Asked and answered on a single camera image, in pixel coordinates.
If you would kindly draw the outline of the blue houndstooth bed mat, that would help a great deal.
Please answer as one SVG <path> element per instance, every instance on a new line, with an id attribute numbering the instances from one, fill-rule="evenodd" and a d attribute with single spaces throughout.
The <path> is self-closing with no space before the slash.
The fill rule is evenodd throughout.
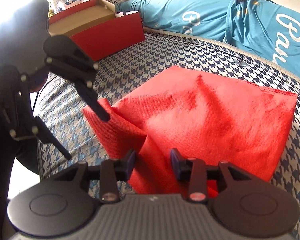
<path id="1" fill-rule="evenodd" d="M 194 37 L 147 32 L 143 42 L 101 60 L 94 88 L 99 97 L 115 103 L 172 65 L 241 79 L 298 95 L 292 128 L 270 181 L 292 194 L 300 204 L 300 81 L 284 73 L 281 67 L 229 45 Z M 35 111 L 72 158 L 66 160 L 54 146 L 39 143 L 38 168 L 41 179 L 80 160 L 95 165 L 107 158 L 105 149 L 83 116 L 83 107 L 84 101 L 70 82 L 55 74 L 49 75 L 39 94 Z M 300 219 L 293 235 L 300 239 Z"/>

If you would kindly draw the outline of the red cardboard storage box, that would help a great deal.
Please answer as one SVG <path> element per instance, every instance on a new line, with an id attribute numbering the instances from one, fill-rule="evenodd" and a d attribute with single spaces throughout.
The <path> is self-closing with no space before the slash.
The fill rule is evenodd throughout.
<path id="1" fill-rule="evenodd" d="M 49 18 L 49 33 L 70 37 L 98 61 L 145 40 L 138 11 L 125 15 L 105 0 L 84 0 Z"/>

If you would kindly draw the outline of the red non-woven shopping bag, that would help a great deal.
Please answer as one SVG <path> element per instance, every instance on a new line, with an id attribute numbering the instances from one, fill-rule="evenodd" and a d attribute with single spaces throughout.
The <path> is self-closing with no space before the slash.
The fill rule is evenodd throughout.
<path id="1" fill-rule="evenodd" d="M 248 81 L 171 66 L 115 104 L 101 121 L 83 114 L 106 153 L 120 159 L 136 151 L 129 180 L 141 194 L 186 194 L 173 174 L 170 151 L 209 165 L 229 161 L 268 181 L 277 167 L 298 96 Z"/>

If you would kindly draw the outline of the blue cartoon print blanket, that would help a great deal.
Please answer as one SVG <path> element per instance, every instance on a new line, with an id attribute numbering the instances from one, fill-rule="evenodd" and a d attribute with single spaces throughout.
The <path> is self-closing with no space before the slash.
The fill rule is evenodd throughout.
<path id="1" fill-rule="evenodd" d="M 245 50 L 300 78 L 300 13 L 270 0 L 128 0 L 144 26 L 199 36 Z"/>

